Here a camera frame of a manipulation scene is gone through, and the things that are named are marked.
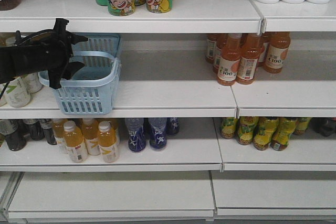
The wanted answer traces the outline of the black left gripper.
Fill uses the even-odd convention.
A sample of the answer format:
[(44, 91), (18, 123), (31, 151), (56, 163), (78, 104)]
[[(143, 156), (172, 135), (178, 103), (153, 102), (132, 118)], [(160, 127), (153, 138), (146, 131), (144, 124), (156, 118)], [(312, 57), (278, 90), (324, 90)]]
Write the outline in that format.
[(85, 64), (82, 62), (70, 62), (72, 56), (72, 44), (86, 42), (88, 38), (66, 30), (69, 20), (56, 18), (53, 29), (40, 31), (41, 41), (44, 47), (44, 56), (47, 60), (45, 69), (49, 75), (49, 86), (53, 89), (61, 88), (61, 79), (69, 80)]

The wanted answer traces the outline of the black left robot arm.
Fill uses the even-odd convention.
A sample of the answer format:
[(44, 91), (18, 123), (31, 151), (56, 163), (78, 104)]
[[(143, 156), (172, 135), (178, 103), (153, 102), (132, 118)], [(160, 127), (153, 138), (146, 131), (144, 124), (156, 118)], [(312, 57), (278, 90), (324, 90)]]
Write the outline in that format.
[(82, 35), (66, 30), (68, 20), (57, 18), (52, 29), (44, 29), (21, 37), (16, 32), (16, 45), (1, 48), (1, 84), (26, 74), (48, 71), (49, 86), (61, 87), (61, 79), (71, 79), (84, 67), (81, 62), (70, 62), (74, 56), (72, 45), (88, 41)]

